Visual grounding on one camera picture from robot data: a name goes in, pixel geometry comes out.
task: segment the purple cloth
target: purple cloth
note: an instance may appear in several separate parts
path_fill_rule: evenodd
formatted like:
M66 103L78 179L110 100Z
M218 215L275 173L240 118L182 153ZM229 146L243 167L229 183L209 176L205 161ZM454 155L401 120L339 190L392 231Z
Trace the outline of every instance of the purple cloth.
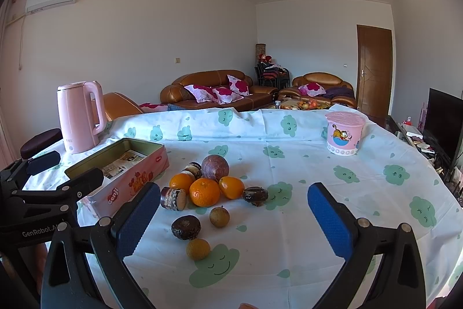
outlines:
M319 95L320 97L329 98L332 100L336 96L346 96L355 98L354 91L347 87L331 87L326 89L324 95Z

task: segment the wooden door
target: wooden door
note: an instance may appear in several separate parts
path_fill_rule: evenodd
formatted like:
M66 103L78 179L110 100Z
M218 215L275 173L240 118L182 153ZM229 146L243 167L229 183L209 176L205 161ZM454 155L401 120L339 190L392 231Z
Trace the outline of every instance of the wooden door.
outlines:
M357 25L358 110L385 119L392 87L392 31Z

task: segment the pink electric kettle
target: pink electric kettle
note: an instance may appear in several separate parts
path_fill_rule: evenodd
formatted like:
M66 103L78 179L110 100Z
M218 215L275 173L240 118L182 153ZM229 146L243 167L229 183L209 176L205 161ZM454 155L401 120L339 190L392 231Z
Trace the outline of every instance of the pink electric kettle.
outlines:
M95 96L100 122L97 127L90 94ZM75 154L93 148L107 122L101 85L97 81L61 85L58 87L58 113L66 151Z

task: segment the open tin box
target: open tin box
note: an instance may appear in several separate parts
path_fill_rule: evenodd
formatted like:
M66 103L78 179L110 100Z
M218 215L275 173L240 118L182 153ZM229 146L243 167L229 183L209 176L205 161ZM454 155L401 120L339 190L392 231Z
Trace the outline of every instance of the open tin box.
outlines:
M124 203L132 200L145 183L152 181L169 166L164 145L124 138L64 171L70 179L73 179L91 168L105 168L129 150L146 157L115 177L106 186L103 183L100 188L82 198L83 204L98 218L113 216Z

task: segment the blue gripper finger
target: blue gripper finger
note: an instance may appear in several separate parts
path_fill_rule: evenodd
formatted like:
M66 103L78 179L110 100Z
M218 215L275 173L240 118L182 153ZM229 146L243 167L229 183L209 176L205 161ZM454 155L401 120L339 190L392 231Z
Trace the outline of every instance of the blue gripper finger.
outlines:
M121 260L135 251L159 207L160 200L159 186L147 182L137 196L131 202L122 205L115 214L111 234L116 239L116 253Z
M334 253L348 260L354 248L354 235L341 218L337 208L340 204L320 182L309 187L307 202Z

